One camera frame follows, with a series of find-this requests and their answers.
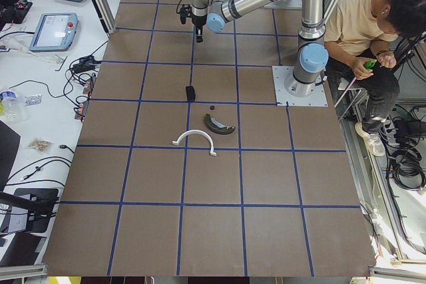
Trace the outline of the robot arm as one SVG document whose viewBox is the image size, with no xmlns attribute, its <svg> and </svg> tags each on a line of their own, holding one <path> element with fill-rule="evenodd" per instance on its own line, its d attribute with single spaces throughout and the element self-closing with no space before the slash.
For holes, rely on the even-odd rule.
<svg viewBox="0 0 426 284">
<path fill-rule="evenodd" d="M 286 77 L 284 88 L 296 97 L 309 96 L 328 61 L 328 53 L 323 46 L 323 0 L 192 0 L 190 4 L 179 3 L 176 12 L 182 24 L 187 20 L 192 22 L 196 41 L 201 43 L 204 27 L 219 33 L 223 31 L 226 23 L 262 7 L 301 9 L 297 62 L 292 73 Z"/>
</svg>

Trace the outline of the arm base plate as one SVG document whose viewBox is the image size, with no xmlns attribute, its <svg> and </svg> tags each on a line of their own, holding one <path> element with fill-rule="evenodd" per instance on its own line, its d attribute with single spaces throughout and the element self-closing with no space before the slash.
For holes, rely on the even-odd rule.
<svg viewBox="0 0 426 284">
<path fill-rule="evenodd" d="M 264 5 L 264 8 L 300 11 L 302 9 L 302 0 L 278 0 Z"/>
<path fill-rule="evenodd" d="M 311 84 L 302 84 L 293 77 L 293 69 L 293 66 L 272 67 L 276 105 L 327 107 L 321 76 Z"/>
</svg>

